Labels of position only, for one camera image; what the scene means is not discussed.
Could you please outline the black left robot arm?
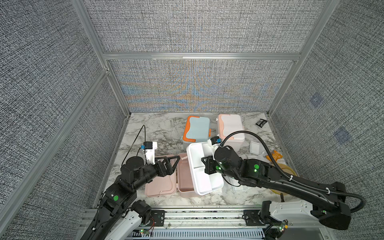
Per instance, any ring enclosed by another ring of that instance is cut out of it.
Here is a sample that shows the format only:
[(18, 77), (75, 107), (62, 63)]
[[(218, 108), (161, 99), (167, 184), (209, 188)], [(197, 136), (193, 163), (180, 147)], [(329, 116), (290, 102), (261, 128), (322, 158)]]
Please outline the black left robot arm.
[(138, 156), (130, 157), (121, 167), (121, 174), (100, 200), (98, 210), (82, 240), (123, 240), (140, 225), (151, 222), (152, 208), (137, 200), (137, 190), (156, 177), (171, 176), (180, 156), (155, 158), (154, 164), (144, 164)]

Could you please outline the pink white medicine box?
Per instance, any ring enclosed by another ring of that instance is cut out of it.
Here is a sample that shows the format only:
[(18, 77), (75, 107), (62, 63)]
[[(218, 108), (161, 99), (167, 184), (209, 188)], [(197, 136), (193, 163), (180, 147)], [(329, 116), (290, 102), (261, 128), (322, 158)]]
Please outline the pink white medicine box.
[(207, 144), (192, 144), (192, 151), (179, 154), (177, 170), (170, 176), (156, 177), (145, 185), (145, 196), (149, 198), (171, 196), (180, 193), (182, 198), (202, 197), (221, 191), (224, 180), (218, 173), (207, 175), (198, 157), (207, 156)]

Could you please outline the clear plastic gauze box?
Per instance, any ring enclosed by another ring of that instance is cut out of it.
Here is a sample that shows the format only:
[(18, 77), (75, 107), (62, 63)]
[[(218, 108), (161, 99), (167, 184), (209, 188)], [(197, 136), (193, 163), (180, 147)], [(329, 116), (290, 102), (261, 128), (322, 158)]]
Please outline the clear plastic gauze box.
[(250, 142), (250, 153), (259, 156), (264, 155), (266, 153), (264, 146), (258, 142)]

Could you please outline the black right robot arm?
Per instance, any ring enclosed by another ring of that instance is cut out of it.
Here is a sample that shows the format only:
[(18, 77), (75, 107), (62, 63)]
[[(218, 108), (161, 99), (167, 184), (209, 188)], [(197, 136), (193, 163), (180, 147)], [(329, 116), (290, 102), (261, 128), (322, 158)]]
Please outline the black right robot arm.
[(320, 224), (336, 230), (348, 229), (351, 214), (360, 211), (366, 204), (363, 196), (348, 193), (345, 185), (339, 182), (320, 184), (287, 174), (279, 167), (260, 136), (242, 132), (260, 141), (272, 164), (257, 159), (242, 159), (232, 147), (226, 145), (227, 138), (213, 137), (207, 141), (212, 155), (202, 158), (206, 174), (219, 173), (237, 180), (241, 186), (277, 190), (300, 198), (312, 204), (309, 215), (318, 219)]

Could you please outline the white pink medicine chest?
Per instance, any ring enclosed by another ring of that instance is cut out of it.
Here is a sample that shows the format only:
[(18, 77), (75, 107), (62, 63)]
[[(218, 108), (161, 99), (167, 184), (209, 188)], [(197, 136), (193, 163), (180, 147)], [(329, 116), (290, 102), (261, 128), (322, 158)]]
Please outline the white pink medicine chest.
[[(243, 131), (242, 118), (239, 115), (220, 114), (217, 118), (218, 136), (224, 140), (229, 134), (237, 131)], [(245, 142), (245, 134), (239, 133), (230, 137), (224, 146), (231, 146), (236, 152), (240, 150)]]

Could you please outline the blue orange medicine box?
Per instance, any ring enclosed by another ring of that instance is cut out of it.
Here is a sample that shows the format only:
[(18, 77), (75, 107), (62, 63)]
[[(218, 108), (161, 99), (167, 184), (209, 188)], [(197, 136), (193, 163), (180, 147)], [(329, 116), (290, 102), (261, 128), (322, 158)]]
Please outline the blue orange medicine box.
[(184, 150), (192, 143), (206, 142), (211, 137), (210, 123), (207, 117), (188, 116), (183, 134)]

